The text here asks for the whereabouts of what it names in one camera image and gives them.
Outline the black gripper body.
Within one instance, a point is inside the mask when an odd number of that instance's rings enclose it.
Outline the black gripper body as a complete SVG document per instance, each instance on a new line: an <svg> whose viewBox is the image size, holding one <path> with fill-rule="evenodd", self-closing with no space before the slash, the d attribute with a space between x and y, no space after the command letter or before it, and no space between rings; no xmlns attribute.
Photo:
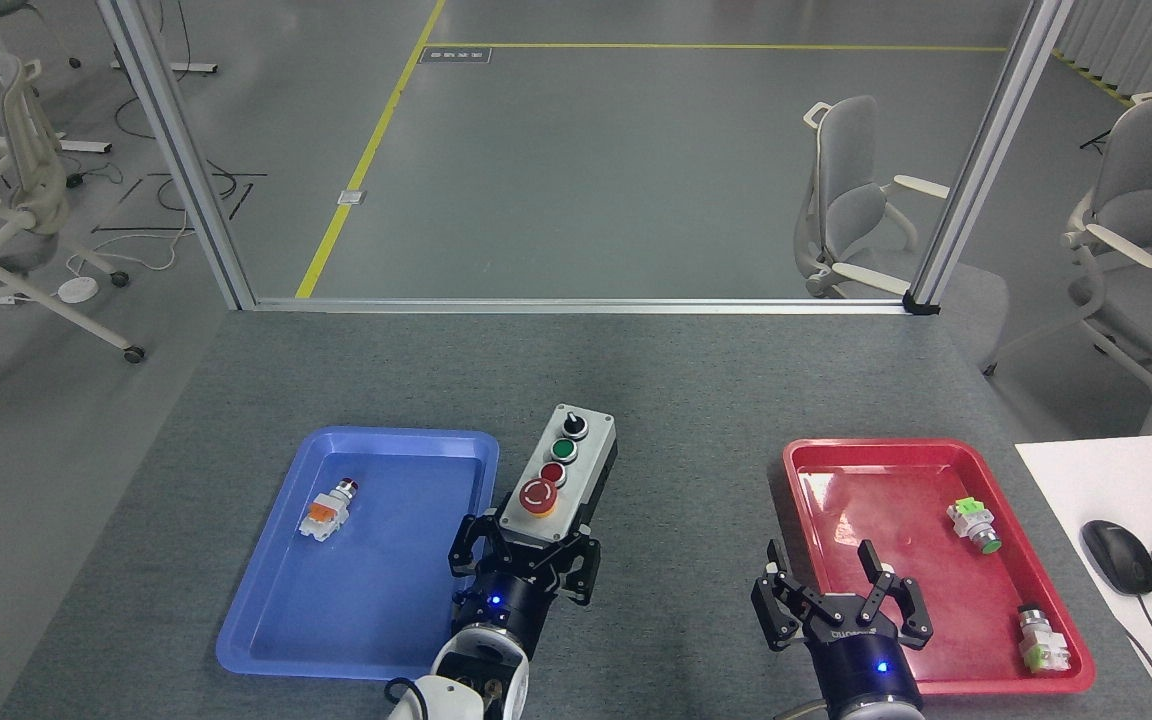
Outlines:
<svg viewBox="0 0 1152 720"><path fill-rule="evenodd" d="M929 620L895 626L887 617L852 623L842 653L813 653L812 662L828 717L922 717L923 698L902 644L920 650Z"/></svg>
<svg viewBox="0 0 1152 720"><path fill-rule="evenodd" d="M467 626L503 630L535 659L550 605L561 588L561 574L540 566L525 566L524 570L477 570L471 588L454 598L450 632L461 632Z"/></svg>

